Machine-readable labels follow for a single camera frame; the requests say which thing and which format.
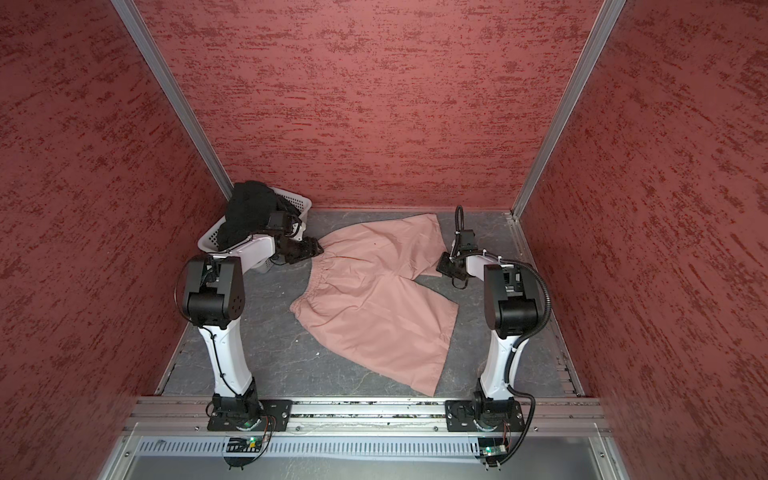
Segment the pink shorts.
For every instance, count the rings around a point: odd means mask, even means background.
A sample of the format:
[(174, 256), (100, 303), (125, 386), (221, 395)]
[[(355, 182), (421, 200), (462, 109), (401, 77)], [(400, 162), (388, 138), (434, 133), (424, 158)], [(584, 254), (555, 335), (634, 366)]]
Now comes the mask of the pink shorts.
[(437, 216), (359, 223), (319, 243), (290, 306), (299, 323), (333, 353), (434, 395), (459, 310), (417, 281), (437, 275), (446, 251)]

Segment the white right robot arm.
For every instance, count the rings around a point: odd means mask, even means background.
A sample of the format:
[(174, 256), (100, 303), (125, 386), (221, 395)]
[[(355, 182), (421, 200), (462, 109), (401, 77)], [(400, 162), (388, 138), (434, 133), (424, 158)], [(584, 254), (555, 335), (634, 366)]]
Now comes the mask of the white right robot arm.
[(479, 378), (478, 397), (484, 401), (506, 401), (525, 346), (523, 336), (539, 323), (537, 284), (526, 279), (522, 265), (485, 252), (464, 258), (444, 252), (437, 271), (464, 284), (471, 278), (483, 282), (483, 308), (491, 331), (486, 366)]

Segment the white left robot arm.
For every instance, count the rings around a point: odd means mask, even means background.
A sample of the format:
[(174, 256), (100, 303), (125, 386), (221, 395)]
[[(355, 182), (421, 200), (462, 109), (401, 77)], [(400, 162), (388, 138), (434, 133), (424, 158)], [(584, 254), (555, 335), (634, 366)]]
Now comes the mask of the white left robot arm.
[(195, 255), (182, 268), (174, 290), (179, 313), (202, 335), (214, 373), (211, 417), (238, 423), (256, 422), (264, 408), (247, 366), (241, 337), (245, 310), (244, 272), (282, 259), (295, 264), (320, 255), (318, 239), (299, 240), (257, 234), (218, 252)]

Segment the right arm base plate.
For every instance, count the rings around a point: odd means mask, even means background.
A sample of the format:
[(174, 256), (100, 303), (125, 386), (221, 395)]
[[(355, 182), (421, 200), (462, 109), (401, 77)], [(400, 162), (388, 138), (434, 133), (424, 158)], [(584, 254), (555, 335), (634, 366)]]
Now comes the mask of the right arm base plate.
[(447, 400), (444, 403), (449, 432), (521, 432), (524, 418), (521, 404), (507, 400)]

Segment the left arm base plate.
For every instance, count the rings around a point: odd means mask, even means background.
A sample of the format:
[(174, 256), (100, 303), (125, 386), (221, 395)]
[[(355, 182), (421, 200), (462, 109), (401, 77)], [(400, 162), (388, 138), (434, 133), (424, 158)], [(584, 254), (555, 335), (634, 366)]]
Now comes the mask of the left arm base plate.
[(291, 400), (261, 400), (261, 410), (250, 419), (243, 414), (216, 409), (212, 403), (206, 407), (207, 430), (210, 432), (256, 433), (263, 431), (283, 432), (287, 428), (294, 403)]

